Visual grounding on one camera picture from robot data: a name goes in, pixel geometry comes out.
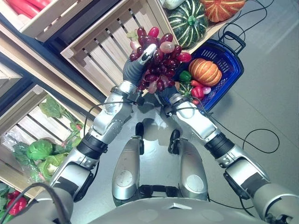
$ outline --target orange pumpkin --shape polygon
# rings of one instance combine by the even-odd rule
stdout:
[[[225,21],[236,14],[246,0],[200,0],[206,8],[206,16],[212,22]]]
[[[217,65],[203,58],[194,59],[190,63],[188,70],[193,79],[206,86],[216,85],[222,77],[222,73]]]

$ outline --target gray floor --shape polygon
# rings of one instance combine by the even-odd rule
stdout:
[[[270,0],[262,0],[267,5]],[[244,8],[256,8],[249,1]],[[239,54],[245,72],[229,92],[212,110],[225,127],[245,137],[256,128],[273,130],[280,138],[280,148],[274,154],[258,152],[246,145],[249,152],[268,172],[271,180],[299,194],[299,124],[298,124],[298,1],[276,0],[268,8],[267,18],[246,32],[246,48]],[[248,28],[264,15],[263,11],[244,16],[238,21]],[[240,30],[232,28],[236,34]],[[109,145],[101,157],[100,172],[84,199],[74,206],[73,224],[86,224],[114,208],[111,195],[111,178],[123,146],[134,134],[136,122],[146,124],[145,154],[141,157],[140,184],[178,183],[178,158],[167,153],[169,135],[176,124],[159,113],[159,108],[147,103],[142,110],[134,108],[130,122],[126,123],[121,135]],[[221,130],[235,143],[242,141]],[[188,130],[184,136],[190,137]],[[265,151],[273,150],[277,140],[269,133],[260,131],[248,138]],[[212,156],[191,137],[200,152],[212,199],[240,207],[238,197],[223,179],[223,170]]]

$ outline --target green bell pepper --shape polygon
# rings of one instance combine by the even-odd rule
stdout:
[[[191,74],[188,71],[182,71],[181,74],[179,74],[179,81],[183,83],[187,83],[191,81]]]

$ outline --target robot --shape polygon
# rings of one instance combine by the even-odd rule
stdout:
[[[72,149],[53,175],[50,185],[71,216],[73,202],[81,200],[92,184],[92,169],[107,151],[108,145],[132,112],[132,104],[142,104],[137,85],[145,72],[145,64],[152,57],[156,45],[149,45],[136,61],[127,61],[123,82],[111,90],[103,110],[95,118],[88,134]],[[125,145],[112,179],[112,194],[116,205],[121,205],[90,224],[299,224],[299,196],[271,183],[263,168],[238,145],[219,130],[197,107],[181,96],[174,87],[159,94],[167,102],[168,116],[188,125],[201,144],[224,169],[224,178],[242,199],[251,199],[261,219],[247,216],[207,199],[207,181],[201,157],[178,130],[170,137],[168,151],[178,154],[180,181],[178,188],[167,186],[139,186],[140,155],[143,154],[143,125],[136,125],[136,135]],[[153,192],[164,192],[165,197],[154,197]],[[59,223],[58,211],[50,195],[40,193],[11,224]]]

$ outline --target wooden crate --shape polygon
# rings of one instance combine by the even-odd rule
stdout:
[[[0,97],[22,78],[19,74],[0,62]]]
[[[224,24],[209,27],[205,38],[188,52],[192,53]],[[158,27],[160,38],[170,32],[178,44],[159,0],[122,0],[61,54],[107,96],[122,81],[123,66],[132,52],[126,33],[140,26],[147,31]]]
[[[17,140],[27,144],[31,144],[41,138],[47,138],[56,144],[61,144],[62,141],[66,140],[71,133],[70,121],[65,117],[61,119],[47,118],[38,107],[41,102],[45,101],[47,94],[39,86],[35,86],[25,94],[0,117],[0,135],[4,135],[7,132],[17,133],[17,136],[13,135],[13,138],[19,137],[20,139]],[[67,110],[84,123],[84,117],[78,117],[78,113],[69,108]],[[91,122],[89,121],[86,126],[87,130],[90,125]],[[8,142],[1,141],[0,181],[22,191],[29,185],[28,177],[23,173],[21,166],[10,150],[11,145]],[[41,188],[32,189],[27,195],[34,198],[40,190]]]
[[[34,18],[29,19],[0,0],[0,13],[21,33],[45,42],[92,0],[52,0]]]

